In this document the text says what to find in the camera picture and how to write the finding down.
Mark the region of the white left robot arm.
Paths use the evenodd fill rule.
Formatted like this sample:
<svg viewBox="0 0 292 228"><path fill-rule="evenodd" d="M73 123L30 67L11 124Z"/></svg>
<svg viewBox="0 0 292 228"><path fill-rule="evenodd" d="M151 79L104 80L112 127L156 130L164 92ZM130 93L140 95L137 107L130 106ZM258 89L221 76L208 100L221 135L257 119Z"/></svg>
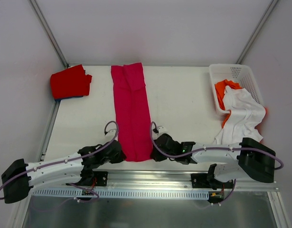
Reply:
<svg viewBox="0 0 292 228"><path fill-rule="evenodd" d="M12 204L25 199L29 193L55 185L92 185L97 177L94 169L105 163L121 163L126 159L117 140L86 146L62 159L48 162L26 163L24 159L14 161L2 174L3 200Z"/></svg>

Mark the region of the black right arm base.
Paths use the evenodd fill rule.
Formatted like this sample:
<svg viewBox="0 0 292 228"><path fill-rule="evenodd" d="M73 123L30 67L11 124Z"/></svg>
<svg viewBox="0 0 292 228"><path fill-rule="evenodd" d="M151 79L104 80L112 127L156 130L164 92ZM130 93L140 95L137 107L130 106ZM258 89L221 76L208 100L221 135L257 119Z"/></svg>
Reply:
<svg viewBox="0 0 292 228"><path fill-rule="evenodd" d="M215 179L214 171L217 164L212 164L207 173L193 173L190 175L192 188L200 189L232 189L234 187L233 181L221 182Z"/></svg>

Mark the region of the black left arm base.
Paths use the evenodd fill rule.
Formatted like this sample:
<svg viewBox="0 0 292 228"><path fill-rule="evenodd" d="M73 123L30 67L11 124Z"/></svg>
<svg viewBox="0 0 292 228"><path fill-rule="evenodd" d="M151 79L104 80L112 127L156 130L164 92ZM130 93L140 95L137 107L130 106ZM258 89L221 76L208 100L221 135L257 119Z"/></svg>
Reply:
<svg viewBox="0 0 292 228"><path fill-rule="evenodd" d="M80 179L78 182L74 182L76 186L99 186L106 187L108 181L107 171L93 171L93 170L83 170L80 174Z"/></svg>

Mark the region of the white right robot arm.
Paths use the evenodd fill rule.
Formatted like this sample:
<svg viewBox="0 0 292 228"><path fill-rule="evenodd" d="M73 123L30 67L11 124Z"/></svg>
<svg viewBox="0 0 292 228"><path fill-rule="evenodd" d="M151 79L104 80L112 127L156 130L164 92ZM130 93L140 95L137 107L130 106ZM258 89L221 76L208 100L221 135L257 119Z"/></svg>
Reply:
<svg viewBox="0 0 292 228"><path fill-rule="evenodd" d="M151 158L157 162L169 159L183 165L210 164L206 181L217 189L230 180L251 178L262 183L272 183L277 169L276 153L252 138L243 138L233 144L201 144L177 142L166 133L152 140Z"/></svg>

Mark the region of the magenta t shirt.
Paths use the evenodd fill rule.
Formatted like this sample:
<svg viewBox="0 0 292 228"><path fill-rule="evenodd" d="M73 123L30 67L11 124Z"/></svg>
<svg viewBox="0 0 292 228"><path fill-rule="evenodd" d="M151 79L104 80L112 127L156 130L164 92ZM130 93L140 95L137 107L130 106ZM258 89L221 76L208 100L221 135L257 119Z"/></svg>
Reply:
<svg viewBox="0 0 292 228"><path fill-rule="evenodd" d="M111 66L118 141L128 162L151 158L150 110L142 63Z"/></svg>

